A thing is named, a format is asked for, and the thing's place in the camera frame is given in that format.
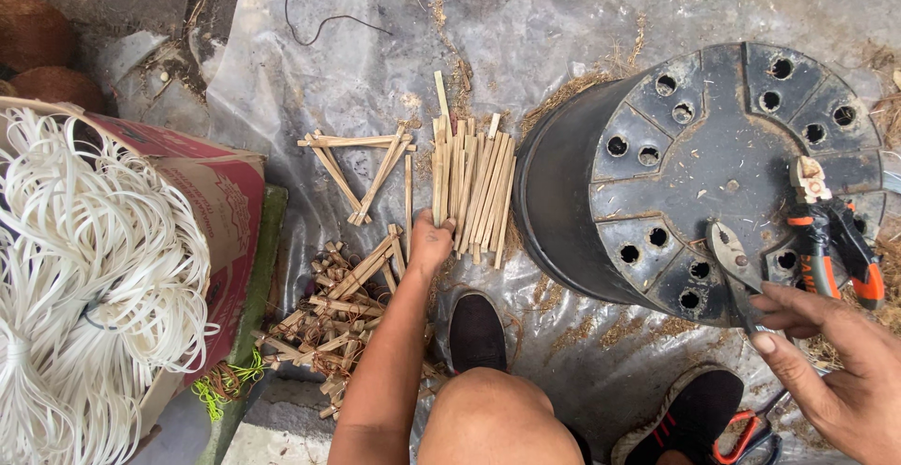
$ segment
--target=black sneaker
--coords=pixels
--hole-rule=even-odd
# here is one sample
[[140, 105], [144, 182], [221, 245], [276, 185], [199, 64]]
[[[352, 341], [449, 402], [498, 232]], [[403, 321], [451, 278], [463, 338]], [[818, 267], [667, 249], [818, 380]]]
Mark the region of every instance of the black sneaker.
[[450, 321], [448, 345], [455, 373], [474, 367], [506, 371], [504, 327], [485, 293], [463, 293], [453, 306]]
[[701, 365], [682, 374], [663, 400], [653, 423], [624, 435], [611, 453], [613, 465], [653, 465], [678, 450], [695, 465], [715, 463], [713, 446], [741, 403], [744, 383], [721, 365]]

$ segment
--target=bundle of bamboo sticks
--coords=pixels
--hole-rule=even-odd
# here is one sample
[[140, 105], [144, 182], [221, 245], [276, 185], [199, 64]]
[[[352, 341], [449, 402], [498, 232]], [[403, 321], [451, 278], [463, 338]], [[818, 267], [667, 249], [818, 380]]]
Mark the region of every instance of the bundle of bamboo sticks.
[[434, 225], [439, 227], [447, 218], [456, 218], [457, 259], [470, 252], [473, 264], [480, 265], [483, 253], [496, 252], [494, 267], [500, 269], [516, 168], [515, 140], [497, 132], [500, 114], [492, 116], [487, 134], [476, 134], [476, 120], [472, 118], [457, 120], [454, 130], [441, 71], [435, 71], [435, 88], [442, 115], [432, 121]]
[[[406, 272], [399, 240], [402, 232], [389, 224], [385, 240], [355, 266], [342, 255], [342, 242], [326, 243], [321, 259], [312, 263], [316, 291], [308, 305], [301, 304], [268, 333], [252, 332], [257, 347], [265, 344], [275, 348], [274, 354], [263, 356], [271, 368], [278, 369], [283, 361], [290, 361], [297, 366], [309, 365], [311, 371], [326, 375], [320, 390], [329, 397], [330, 404], [319, 413], [322, 418], [331, 415], [338, 419], [354, 367], [385, 311], [381, 300], [395, 293], [397, 281]], [[397, 278], [391, 270], [391, 258], [395, 260]], [[370, 295], [364, 286], [377, 273], [385, 276], [386, 283], [373, 290], [379, 294]], [[434, 325], [426, 324], [423, 331], [426, 344], [433, 334]], [[422, 378], [432, 380], [426, 380], [420, 388], [419, 399], [438, 392], [447, 380], [441, 373], [443, 369], [442, 364], [423, 361]]]

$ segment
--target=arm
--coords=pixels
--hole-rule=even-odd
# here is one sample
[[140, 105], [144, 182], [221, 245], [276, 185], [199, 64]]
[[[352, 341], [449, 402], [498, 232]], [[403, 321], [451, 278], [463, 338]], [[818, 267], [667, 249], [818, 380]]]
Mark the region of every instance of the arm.
[[850, 305], [792, 287], [763, 283], [751, 303], [767, 312], [760, 323], [805, 339], [823, 333], [843, 370], [820, 378], [804, 354], [774, 333], [751, 343], [794, 397], [807, 421], [829, 443], [866, 465], [901, 456], [901, 341]]
[[410, 262], [344, 396], [329, 463], [407, 463], [425, 345], [429, 285], [451, 251], [453, 219], [433, 226], [432, 211], [416, 217]]

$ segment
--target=orange-handled pliers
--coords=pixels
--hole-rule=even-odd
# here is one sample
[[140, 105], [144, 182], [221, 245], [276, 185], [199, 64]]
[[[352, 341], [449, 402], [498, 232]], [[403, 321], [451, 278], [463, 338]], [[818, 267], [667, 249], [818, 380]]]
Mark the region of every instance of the orange-handled pliers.
[[873, 253], [854, 224], [854, 205], [832, 197], [817, 160], [799, 156], [789, 173], [797, 191], [797, 204], [792, 207], [787, 222], [798, 232], [805, 289], [841, 298], [829, 256], [829, 248], [834, 245], [851, 277], [858, 302], [870, 310], [880, 308], [886, 290], [877, 264], [879, 256]]

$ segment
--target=cardboard box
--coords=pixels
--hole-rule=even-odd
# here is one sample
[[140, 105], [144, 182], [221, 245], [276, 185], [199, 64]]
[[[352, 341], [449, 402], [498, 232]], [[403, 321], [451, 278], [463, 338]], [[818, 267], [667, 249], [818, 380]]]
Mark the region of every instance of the cardboard box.
[[[38, 114], [76, 117], [148, 160], [168, 183], [185, 194], [210, 251], [206, 282], [207, 321], [219, 333], [206, 337], [206, 360], [194, 374], [160, 370], [141, 400], [141, 436], [156, 423], [172, 397], [228, 355], [251, 276], [263, 202], [260, 154], [228, 148], [208, 139], [137, 122], [85, 113], [77, 106], [0, 97], [0, 108], [31, 108]], [[0, 136], [6, 144], [6, 136]]]

